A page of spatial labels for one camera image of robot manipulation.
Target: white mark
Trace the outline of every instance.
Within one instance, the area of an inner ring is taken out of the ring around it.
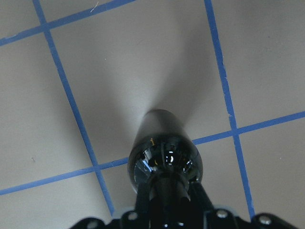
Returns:
[[[94,11],[94,9],[97,7],[97,4],[99,4],[99,1],[97,1],[95,7],[90,11],[90,13],[92,13],[92,11]]]

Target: silver screw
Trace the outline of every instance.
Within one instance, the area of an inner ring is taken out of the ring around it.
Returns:
[[[136,212],[131,212],[128,215],[128,220],[136,220],[138,218],[138,214]]]
[[[216,212],[216,215],[219,217],[219,218],[226,218],[228,216],[228,212],[225,211],[225,210],[218,210]]]
[[[261,224],[269,225],[271,224],[271,219],[268,216],[260,216],[258,218]]]
[[[87,229],[95,229],[98,226],[98,222],[96,220],[90,221],[87,224]]]

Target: grid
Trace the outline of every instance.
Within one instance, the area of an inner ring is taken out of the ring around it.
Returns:
[[[108,162],[108,163],[98,164],[96,156],[94,154],[93,147],[92,147],[91,142],[89,140],[89,137],[88,137],[86,128],[84,126],[84,123],[82,121],[81,114],[78,110],[77,104],[74,100],[73,93],[71,91],[69,82],[67,80],[64,68],[62,66],[62,63],[61,63],[60,57],[58,55],[57,49],[55,47],[55,44],[54,44],[54,41],[53,41],[50,30],[54,29],[54,28],[57,28],[57,27],[60,27],[62,25],[68,24],[68,23],[72,23],[74,21],[78,21],[78,20],[93,16],[93,15],[98,14],[98,13],[102,13],[102,12],[117,8],[119,6],[122,6],[124,4],[130,3],[130,2],[133,2],[133,1],[135,1],[135,0],[113,0],[113,1],[110,1],[110,2],[105,3],[103,5],[97,6],[94,9],[94,11],[92,11],[91,9],[88,9],[88,10],[84,10],[84,11],[81,11],[79,13],[75,13],[73,15],[67,16],[67,17],[63,17],[63,18],[58,19],[58,20],[54,20],[54,21],[51,21],[51,22],[46,22],[46,19],[45,19],[45,16],[44,16],[44,13],[43,13],[43,10],[42,10],[42,7],[41,7],[41,4],[40,4],[39,0],[32,0],[33,5],[34,5],[35,10],[36,10],[36,13],[37,13],[37,16],[38,16],[39,21],[40,21],[40,26],[22,31],[22,32],[18,33],[15,36],[12,36],[12,37],[0,39],[0,46],[3,46],[5,44],[9,44],[9,43],[24,39],[26,37],[33,36],[33,35],[38,34],[38,33],[42,33],[42,32],[44,33],[44,36],[45,36],[46,41],[47,41],[48,46],[49,46],[49,50],[52,54],[54,63],[57,67],[58,74],[59,74],[59,77],[61,79],[63,88],[66,92],[68,101],[70,103],[70,106],[71,106],[71,109],[73,111],[75,120],[76,120],[77,125],[79,127],[80,133],[82,135],[84,144],[86,146],[87,152],[89,154],[89,157],[90,157],[90,160],[91,160],[91,163],[92,163],[92,166],[88,167],[88,168],[79,169],[79,170],[72,171],[72,172],[69,172],[69,173],[64,173],[64,174],[61,174],[61,175],[57,175],[57,176],[53,176],[53,177],[37,180],[37,181],[34,181],[34,182],[22,184],[22,185],[19,185],[19,186],[10,187],[10,188],[0,190],[0,195],[5,195],[5,194],[8,194],[8,193],[17,192],[17,191],[21,191],[21,190],[24,190],[24,189],[37,187],[37,186],[41,186],[41,185],[44,185],[44,184],[48,184],[48,183],[60,181],[60,180],[63,180],[63,179],[76,177],[76,176],[80,176],[80,175],[84,175],[84,174],[87,174],[87,173],[94,172],[97,176],[98,182],[100,184],[102,193],[105,197],[105,200],[106,200],[107,206],[109,208],[109,211],[110,211],[111,214],[113,214],[114,206],[113,206],[110,194],[108,192],[106,183],[105,183],[104,178],[102,176],[101,170],[107,169],[107,168],[110,168],[110,167],[117,167],[117,166],[124,165],[124,164],[127,163],[128,158],[123,158],[123,159],[115,160],[115,161]],[[234,106],[233,106],[232,99],[231,99],[229,84],[228,84],[228,81],[227,81],[226,71],[225,71],[225,67],[224,67],[224,64],[223,64],[223,54],[222,54],[222,49],[221,49],[221,45],[220,45],[219,38],[218,38],[218,31],[217,31],[217,26],[216,26],[216,21],[215,21],[212,2],[211,2],[211,0],[205,0],[204,3],[205,3],[207,18],[208,18],[208,22],[209,22],[209,26],[210,26],[212,41],[213,41],[213,45],[214,45],[214,51],[215,51],[217,65],[218,65],[219,76],[220,76],[220,80],[221,80],[221,83],[222,83],[225,105],[226,105],[226,108],[227,108],[227,112],[229,114],[229,122],[230,122],[231,130],[226,131],[226,132],[222,132],[222,133],[218,133],[218,134],[215,134],[215,135],[210,135],[210,136],[195,139],[195,140],[193,140],[193,143],[195,145],[199,145],[199,144],[204,144],[204,143],[207,143],[207,142],[215,141],[215,140],[218,140],[218,139],[223,139],[223,138],[228,138],[228,137],[233,138],[234,145],[235,145],[235,151],[236,151],[236,157],[237,157],[237,161],[238,161],[238,166],[239,166],[239,170],[240,170],[240,174],[241,174],[241,178],[242,178],[242,183],[243,183],[243,187],[244,187],[245,198],[246,198],[246,202],[247,202],[247,206],[248,206],[248,211],[249,211],[250,217],[252,217],[255,214],[255,211],[254,211],[253,200],[252,200],[252,195],[251,195],[251,190],[250,190],[250,184],[249,184],[249,180],[248,180],[248,177],[247,177],[247,171],[246,171],[246,167],[245,167],[245,163],[244,163],[243,151],[242,151],[239,135],[243,134],[243,133],[251,132],[251,131],[254,131],[254,130],[258,130],[258,129],[261,129],[261,128],[266,128],[266,127],[270,127],[270,126],[273,126],[273,125],[293,121],[295,119],[304,118],[305,117],[305,111],[304,112],[299,112],[299,113],[296,113],[296,114],[291,114],[291,115],[279,117],[279,118],[268,120],[268,121],[261,122],[261,123],[256,123],[256,124],[245,126],[245,127],[242,127],[242,128],[238,128],[237,123],[236,123],[235,114],[234,114]]]

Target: white surface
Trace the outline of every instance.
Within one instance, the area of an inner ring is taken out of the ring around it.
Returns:
[[[41,5],[52,21],[96,2]],[[213,4],[238,126],[305,111],[303,2]],[[30,1],[5,1],[0,19],[1,38],[39,25]],[[192,139],[230,130],[203,1],[139,0],[51,33],[99,163],[128,156],[151,108],[173,112]],[[43,34],[0,47],[0,69],[0,189],[92,166]],[[240,136],[256,212],[299,227],[304,125]],[[232,138],[198,148],[212,201],[248,219]],[[115,207],[132,205],[126,166],[102,173]],[[94,173],[0,199],[0,228],[110,220]]]

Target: screw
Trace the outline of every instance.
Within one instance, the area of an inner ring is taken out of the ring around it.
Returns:
[[[95,229],[98,226],[98,222],[96,220],[90,221],[87,224],[87,229]]]
[[[225,210],[218,210],[216,212],[216,215],[219,217],[219,218],[226,218],[228,216],[228,212],[225,211]]]
[[[258,218],[261,224],[269,225],[271,224],[271,219],[268,216],[260,216]]]
[[[138,214],[134,211],[130,212],[128,215],[128,220],[136,220],[138,218]]]

